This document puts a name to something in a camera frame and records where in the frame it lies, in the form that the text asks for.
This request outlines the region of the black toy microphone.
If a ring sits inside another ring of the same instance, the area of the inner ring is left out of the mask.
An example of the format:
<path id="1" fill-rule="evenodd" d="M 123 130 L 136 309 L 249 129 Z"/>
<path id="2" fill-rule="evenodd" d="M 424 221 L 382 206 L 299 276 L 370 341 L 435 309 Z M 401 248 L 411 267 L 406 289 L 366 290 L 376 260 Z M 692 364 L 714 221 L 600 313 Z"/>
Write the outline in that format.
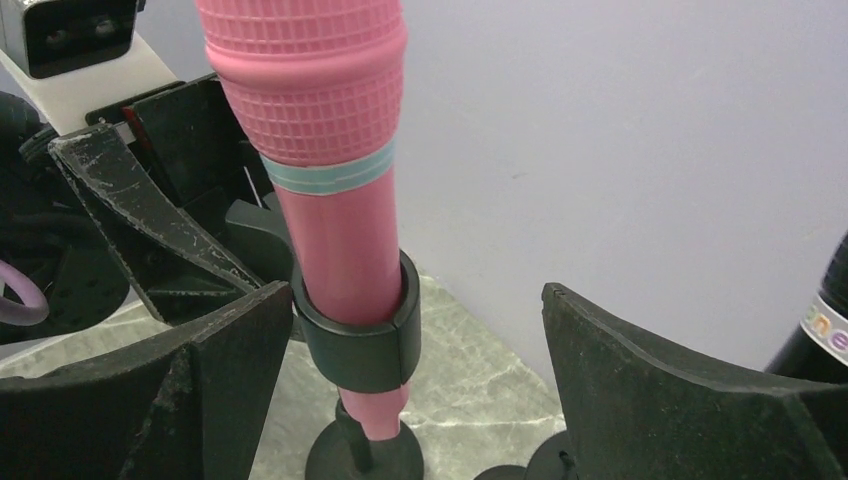
<path id="1" fill-rule="evenodd" d="M 771 374 L 824 382 L 847 382 L 847 239 L 832 256 L 820 289 L 798 328 L 766 367 Z"/>

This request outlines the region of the black stand for pink microphone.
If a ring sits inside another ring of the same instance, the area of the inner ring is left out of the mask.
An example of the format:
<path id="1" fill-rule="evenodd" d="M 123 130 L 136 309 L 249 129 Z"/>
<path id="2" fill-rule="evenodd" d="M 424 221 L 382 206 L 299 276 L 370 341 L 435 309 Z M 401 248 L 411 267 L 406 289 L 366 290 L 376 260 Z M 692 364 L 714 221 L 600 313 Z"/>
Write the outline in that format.
<path id="1" fill-rule="evenodd" d="M 335 322 L 310 298 L 290 247 L 280 210 L 234 201 L 224 215 L 231 246 L 264 280 L 289 281 L 300 331 L 313 362 L 329 381 L 349 390 L 385 393 L 406 383 L 421 356 L 421 292 L 418 271 L 400 255 L 402 301 L 392 319 L 374 326 Z M 335 419 L 313 443 L 305 465 L 308 479 L 421 479 L 425 462 L 418 439 L 406 425 L 386 441 L 369 440 L 362 425 L 336 406 Z"/>

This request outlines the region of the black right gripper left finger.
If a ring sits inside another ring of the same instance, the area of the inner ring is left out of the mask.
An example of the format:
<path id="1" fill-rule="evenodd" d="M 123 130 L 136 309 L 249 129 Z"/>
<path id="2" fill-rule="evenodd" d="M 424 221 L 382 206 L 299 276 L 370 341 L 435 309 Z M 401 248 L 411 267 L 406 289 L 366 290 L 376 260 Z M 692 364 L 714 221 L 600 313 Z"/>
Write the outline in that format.
<path id="1" fill-rule="evenodd" d="M 289 285 L 1 382 L 5 479 L 245 479 L 289 340 Z"/>

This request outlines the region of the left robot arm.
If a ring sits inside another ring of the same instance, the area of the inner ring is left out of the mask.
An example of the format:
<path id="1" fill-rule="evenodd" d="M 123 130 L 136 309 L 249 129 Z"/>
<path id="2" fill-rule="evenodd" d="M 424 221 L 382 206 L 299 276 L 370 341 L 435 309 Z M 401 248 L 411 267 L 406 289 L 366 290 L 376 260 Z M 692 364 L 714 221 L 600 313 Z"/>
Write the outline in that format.
<path id="1" fill-rule="evenodd" d="M 216 75 L 93 110 L 60 137 L 1 96 L 1 258 L 45 295 L 47 318 L 5 344 L 83 330 L 128 294 L 176 326 L 294 265 L 256 150 Z"/>

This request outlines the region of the pink toy microphone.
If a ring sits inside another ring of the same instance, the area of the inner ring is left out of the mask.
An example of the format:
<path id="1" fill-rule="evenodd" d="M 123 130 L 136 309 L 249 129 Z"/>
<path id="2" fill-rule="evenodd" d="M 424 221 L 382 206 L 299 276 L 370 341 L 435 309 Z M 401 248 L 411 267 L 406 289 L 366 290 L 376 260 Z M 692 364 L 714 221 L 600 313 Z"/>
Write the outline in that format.
<path id="1" fill-rule="evenodd" d="M 407 27 L 397 1 L 200 1 L 206 55 L 276 191 L 307 292 L 345 325 L 402 301 L 394 154 Z M 371 441 L 395 438 L 407 382 L 334 383 Z"/>

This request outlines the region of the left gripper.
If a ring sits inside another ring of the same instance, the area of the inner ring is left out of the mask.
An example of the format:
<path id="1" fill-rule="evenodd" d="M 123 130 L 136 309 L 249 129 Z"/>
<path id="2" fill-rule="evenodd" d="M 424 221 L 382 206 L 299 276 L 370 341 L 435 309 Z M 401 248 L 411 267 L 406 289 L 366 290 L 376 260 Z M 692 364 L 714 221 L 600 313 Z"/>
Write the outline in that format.
<path id="1" fill-rule="evenodd" d="M 126 124 L 134 139 L 131 150 L 157 184 L 109 124 L 61 136 L 48 146 L 156 320 L 180 325 L 262 286 L 232 252 L 170 201 L 187 207 L 218 191 L 224 208 L 237 199 L 265 208 L 263 198 L 273 192 L 216 74 L 113 102 L 84 119 L 89 126 Z"/>

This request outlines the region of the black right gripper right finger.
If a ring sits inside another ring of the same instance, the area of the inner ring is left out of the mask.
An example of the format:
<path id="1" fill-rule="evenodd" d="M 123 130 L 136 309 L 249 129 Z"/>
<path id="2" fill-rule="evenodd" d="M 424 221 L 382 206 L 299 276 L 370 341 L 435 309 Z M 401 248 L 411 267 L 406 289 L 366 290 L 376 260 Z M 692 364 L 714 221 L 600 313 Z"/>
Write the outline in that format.
<path id="1" fill-rule="evenodd" d="M 847 389 L 693 351 L 543 287 L 558 394 L 583 479 L 843 479 Z"/>

